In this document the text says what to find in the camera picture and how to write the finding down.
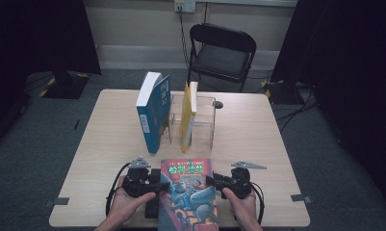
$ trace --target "chair backrest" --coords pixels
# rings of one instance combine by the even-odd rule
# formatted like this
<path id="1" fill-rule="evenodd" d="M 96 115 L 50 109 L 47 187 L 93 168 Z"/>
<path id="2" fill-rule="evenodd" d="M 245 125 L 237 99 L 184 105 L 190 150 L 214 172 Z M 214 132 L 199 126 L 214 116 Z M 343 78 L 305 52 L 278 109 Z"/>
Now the chair backrest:
<path id="1" fill-rule="evenodd" d="M 220 27 L 210 23 L 196 24 L 190 29 L 192 45 L 194 41 L 208 43 L 232 50 L 255 53 L 256 42 L 247 33 Z"/>

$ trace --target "acrylic book holder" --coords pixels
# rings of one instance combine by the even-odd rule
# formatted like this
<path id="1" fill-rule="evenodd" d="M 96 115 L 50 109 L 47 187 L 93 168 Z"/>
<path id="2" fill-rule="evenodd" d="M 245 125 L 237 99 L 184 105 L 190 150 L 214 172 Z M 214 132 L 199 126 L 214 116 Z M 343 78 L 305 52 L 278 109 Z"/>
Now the acrylic book holder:
<path id="1" fill-rule="evenodd" d="M 181 152 L 181 116 L 183 107 L 183 95 L 171 95 L 171 109 L 169 113 L 169 131 L 167 139 L 170 145 L 180 145 Z M 213 148 L 215 129 L 216 98 L 197 96 L 196 115 L 193 123 L 192 141 L 189 150 L 194 152 L 210 153 Z"/>

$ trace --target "book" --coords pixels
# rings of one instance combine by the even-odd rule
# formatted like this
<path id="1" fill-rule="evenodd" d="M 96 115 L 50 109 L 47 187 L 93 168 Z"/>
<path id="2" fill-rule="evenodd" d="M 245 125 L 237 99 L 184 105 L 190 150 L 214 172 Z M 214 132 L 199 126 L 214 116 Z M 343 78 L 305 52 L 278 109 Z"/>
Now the book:
<path id="1" fill-rule="evenodd" d="M 159 231 L 219 230 L 216 189 L 206 185 L 213 176 L 211 159 L 169 159 L 161 162 L 161 182 L 168 191 L 159 198 Z"/>
<path id="2" fill-rule="evenodd" d="M 196 116 L 197 82 L 190 82 L 184 87 L 183 108 L 181 114 L 181 151 L 186 152 L 192 143 L 193 123 Z"/>
<path id="3" fill-rule="evenodd" d="M 156 154 L 162 135 L 168 131 L 170 78 L 147 72 L 136 102 L 136 108 L 149 153 Z"/>

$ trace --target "controller cable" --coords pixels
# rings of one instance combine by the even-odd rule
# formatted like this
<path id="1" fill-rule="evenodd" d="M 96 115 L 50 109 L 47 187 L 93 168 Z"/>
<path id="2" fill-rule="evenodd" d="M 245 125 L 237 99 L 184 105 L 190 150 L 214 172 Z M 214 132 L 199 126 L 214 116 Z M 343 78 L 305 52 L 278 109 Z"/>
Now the controller cable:
<path id="1" fill-rule="evenodd" d="M 259 216 L 258 216 L 258 223 L 261 224 L 262 218 L 264 217 L 264 211 L 265 211 L 265 202 L 264 202 L 264 193 L 262 192 L 262 189 L 259 185 L 249 182 L 251 185 L 251 188 L 255 191 L 255 193 L 258 195 L 259 198 Z"/>
<path id="2" fill-rule="evenodd" d="M 244 177 L 242 174 L 235 172 L 234 173 L 236 176 L 241 178 L 241 180 L 245 180 L 247 183 L 250 184 L 250 187 L 253 189 L 253 191 L 258 195 L 259 198 L 259 215 L 258 215 L 258 223 L 261 224 L 262 218 L 264 217 L 264 211 L 265 211 L 265 198 L 264 198 L 264 192 L 262 191 L 261 187 L 249 180 L 247 180 L 246 177 Z"/>
<path id="3" fill-rule="evenodd" d="M 116 176 L 116 178 L 115 178 L 115 181 L 114 181 L 114 183 L 112 184 L 111 191 L 109 192 L 108 197 L 106 197 L 106 199 L 107 199 L 107 201 L 106 201 L 106 217 L 108 216 L 109 211 L 111 210 L 111 203 L 112 203 L 112 199 L 113 199 L 113 197 L 114 197 L 115 192 L 116 192 L 118 189 L 123 188 L 123 186 L 119 186 L 119 187 L 117 187 L 117 188 L 115 189 L 116 184 L 117 184 L 117 180 L 118 180 L 118 178 L 120 177 L 121 172 L 122 172 L 125 168 L 127 168 L 128 166 L 130 166 L 130 164 L 131 164 L 131 163 L 127 163 L 126 165 L 124 165 L 124 166 L 120 169 L 120 171 L 117 173 L 117 176 Z"/>

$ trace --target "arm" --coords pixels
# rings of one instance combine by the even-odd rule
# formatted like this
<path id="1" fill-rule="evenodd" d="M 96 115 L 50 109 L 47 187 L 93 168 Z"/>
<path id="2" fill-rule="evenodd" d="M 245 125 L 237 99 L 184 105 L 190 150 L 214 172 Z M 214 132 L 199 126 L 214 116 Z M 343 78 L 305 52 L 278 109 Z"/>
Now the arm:
<path id="1" fill-rule="evenodd" d="M 120 176 L 118 185 L 123 184 L 124 176 Z M 96 227 L 95 231 L 113 231 L 121 228 L 123 223 L 136 212 L 136 209 L 147 201 L 153 199 L 156 193 L 149 192 L 138 198 L 134 198 L 126 193 L 123 188 L 115 192 L 111 210 L 108 216 Z"/>
<path id="2" fill-rule="evenodd" d="M 256 196 L 252 191 L 245 199 L 239 199 L 231 190 L 222 192 L 231 203 L 231 215 L 234 216 L 244 231 L 263 231 L 256 217 Z"/>

